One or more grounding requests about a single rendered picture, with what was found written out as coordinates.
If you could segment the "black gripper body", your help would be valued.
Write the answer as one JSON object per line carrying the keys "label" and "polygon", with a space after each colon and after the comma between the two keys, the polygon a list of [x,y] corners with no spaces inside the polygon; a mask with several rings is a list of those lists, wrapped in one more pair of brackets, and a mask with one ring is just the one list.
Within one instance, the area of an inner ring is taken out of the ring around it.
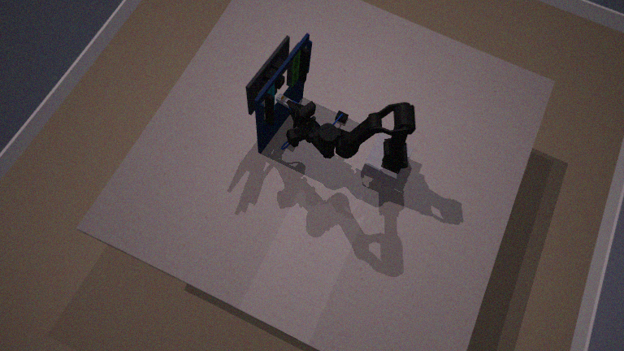
{"label": "black gripper body", "polygon": [[[299,121],[299,123],[297,124],[298,128],[303,128],[301,125],[303,123],[305,123],[305,125],[307,126],[310,135],[308,138],[308,142],[313,143],[313,141],[315,140],[315,138],[318,136],[319,134],[319,129],[320,129],[320,125],[316,122],[316,118],[315,116],[311,117],[312,115],[314,115],[315,113],[315,109],[316,109],[316,105],[313,102],[309,102],[308,104],[306,104],[305,106],[303,106],[298,112],[297,112],[297,120]],[[311,117],[311,118],[310,118]]]}

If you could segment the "blue cable with plug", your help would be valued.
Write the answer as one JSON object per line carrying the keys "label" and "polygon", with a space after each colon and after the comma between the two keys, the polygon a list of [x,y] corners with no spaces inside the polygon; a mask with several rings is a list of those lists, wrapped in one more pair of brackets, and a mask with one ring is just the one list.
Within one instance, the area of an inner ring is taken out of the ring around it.
{"label": "blue cable with plug", "polygon": [[[291,99],[289,99],[289,98],[285,97],[285,96],[284,96],[283,94],[281,94],[281,93],[280,93],[280,94],[279,94],[279,96],[276,98],[276,101],[277,101],[277,102],[279,102],[280,104],[282,104],[282,105],[286,106],[286,107],[287,107],[290,111],[292,111],[292,110],[290,109],[290,107],[288,106],[288,104],[287,104],[287,101],[288,101],[288,100],[292,101]],[[294,102],[294,101],[292,101],[292,102]],[[337,119],[337,120],[333,123],[333,125],[334,125],[334,124],[335,124],[335,123],[339,120],[339,118],[340,118],[341,116],[343,116],[343,113],[342,113],[342,114],[338,117],[338,119]],[[286,141],[286,142],[282,145],[282,147],[281,147],[281,149],[282,149],[282,150],[286,149],[288,146],[290,146],[290,145],[291,145],[291,144],[286,145],[287,143],[288,143],[288,141]],[[286,145],[286,146],[285,146],[285,145]],[[284,146],[285,146],[285,147],[284,147]]]}

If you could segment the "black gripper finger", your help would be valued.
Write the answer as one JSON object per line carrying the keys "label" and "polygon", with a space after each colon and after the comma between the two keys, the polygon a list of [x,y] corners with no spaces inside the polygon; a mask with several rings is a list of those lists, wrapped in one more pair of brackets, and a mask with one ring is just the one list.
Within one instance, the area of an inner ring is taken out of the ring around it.
{"label": "black gripper finger", "polygon": [[295,103],[295,102],[292,102],[290,100],[287,101],[287,104],[290,107],[290,109],[292,110],[293,114],[295,115],[294,116],[294,121],[295,121],[297,119],[297,117],[296,117],[297,112],[303,107],[303,105]]}
{"label": "black gripper finger", "polygon": [[290,110],[288,110],[288,111],[289,111],[289,113],[290,113],[290,115],[292,116],[292,119],[293,119],[293,128],[295,128],[297,126],[297,124],[299,123],[299,121],[297,119],[294,121],[294,116],[295,115],[293,114],[292,111],[290,111]]}

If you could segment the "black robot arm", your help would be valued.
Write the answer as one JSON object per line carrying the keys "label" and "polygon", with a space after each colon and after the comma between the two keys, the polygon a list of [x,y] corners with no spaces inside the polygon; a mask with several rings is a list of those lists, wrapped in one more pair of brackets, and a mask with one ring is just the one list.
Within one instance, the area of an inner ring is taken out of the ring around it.
{"label": "black robot arm", "polygon": [[[382,128],[382,118],[393,111],[394,129]],[[303,125],[304,124],[304,125]],[[305,123],[303,128],[289,129],[286,133],[288,143],[297,147],[299,141],[306,140],[310,132]],[[391,104],[384,107],[380,112],[371,113],[362,123],[351,132],[337,128],[331,123],[323,124],[313,145],[324,158],[332,158],[336,147],[336,154],[342,158],[351,158],[359,149],[361,143],[376,133],[386,133],[391,138],[384,139],[383,159],[381,167],[389,171],[399,173],[401,168],[408,167],[406,137],[415,130],[414,106],[407,102]],[[398,174],[397,173],[397,174]]]}

